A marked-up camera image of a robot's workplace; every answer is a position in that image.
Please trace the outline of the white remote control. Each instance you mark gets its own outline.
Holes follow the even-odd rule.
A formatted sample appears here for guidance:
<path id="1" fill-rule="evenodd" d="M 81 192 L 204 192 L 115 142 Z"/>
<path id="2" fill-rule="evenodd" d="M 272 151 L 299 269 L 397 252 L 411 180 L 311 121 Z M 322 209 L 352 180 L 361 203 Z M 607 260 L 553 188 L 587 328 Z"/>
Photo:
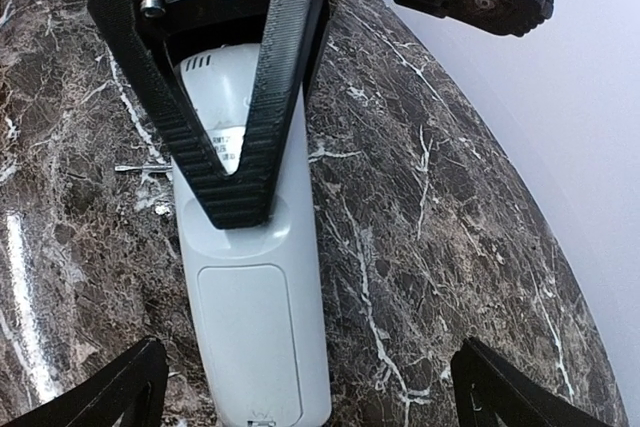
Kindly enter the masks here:
<path id="1" fill-rule="evenodd" d="M 225 426 L 320 426 L 331 414 L 305 108 L 291 121 L 270 216 L 212 225 L 172 172 L 197 343 Z"/>

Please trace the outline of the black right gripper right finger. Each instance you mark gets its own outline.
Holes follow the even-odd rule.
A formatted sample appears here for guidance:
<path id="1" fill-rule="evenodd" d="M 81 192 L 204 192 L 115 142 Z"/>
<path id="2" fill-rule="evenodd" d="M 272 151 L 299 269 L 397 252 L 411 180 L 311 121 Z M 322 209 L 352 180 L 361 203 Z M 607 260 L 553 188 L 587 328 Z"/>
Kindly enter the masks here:
<path id="1" fill-rule="evenodd" d="M 534 382 L 498 351 L 467 337 L 450 361 L 460 426 L 610 426 Z"/>

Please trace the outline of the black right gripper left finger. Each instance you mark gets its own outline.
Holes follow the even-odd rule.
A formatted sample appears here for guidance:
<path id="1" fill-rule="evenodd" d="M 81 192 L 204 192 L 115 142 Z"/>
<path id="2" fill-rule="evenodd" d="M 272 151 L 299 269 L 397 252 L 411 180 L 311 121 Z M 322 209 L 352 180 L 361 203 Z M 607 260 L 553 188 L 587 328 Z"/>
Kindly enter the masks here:
<path id="1" fill-rule="evenodd" d="M 166 349 L 145 337 L 65 394 L 9 426 L 159 426 L 168 381 Z"/>

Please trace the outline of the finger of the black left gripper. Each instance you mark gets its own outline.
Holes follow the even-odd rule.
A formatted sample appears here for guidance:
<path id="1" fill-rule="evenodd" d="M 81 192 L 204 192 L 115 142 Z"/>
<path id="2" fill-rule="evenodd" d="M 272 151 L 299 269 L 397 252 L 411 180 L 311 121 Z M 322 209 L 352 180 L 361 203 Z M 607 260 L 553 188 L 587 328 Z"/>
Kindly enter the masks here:
<path id="1" fill-rule="evenodd" d="M 88 0 L 89 13 L 213 225 L 269 217 L 289 126 L 328 0 Z M 171 37 L 250 19 L 263 30 L 238 170 L 227 174 L 168 52 Z"/>

